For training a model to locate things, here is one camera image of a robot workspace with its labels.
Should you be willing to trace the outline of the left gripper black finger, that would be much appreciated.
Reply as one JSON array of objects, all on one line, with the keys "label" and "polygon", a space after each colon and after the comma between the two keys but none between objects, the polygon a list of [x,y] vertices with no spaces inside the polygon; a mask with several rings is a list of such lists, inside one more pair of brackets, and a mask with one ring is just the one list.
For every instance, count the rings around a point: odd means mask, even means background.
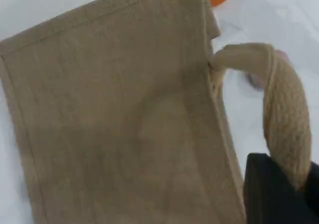
[{"label": "left gripper black finger", "polygon": [[308,207],[266,154],[247,156],[244,204],[248,224],[306,224]]},{"label": "left gripper black finger", "polygon": [[303,193],[307,213],[304,224],[319,223],[319,165],[311,162],[308,174],[303,184]]}]

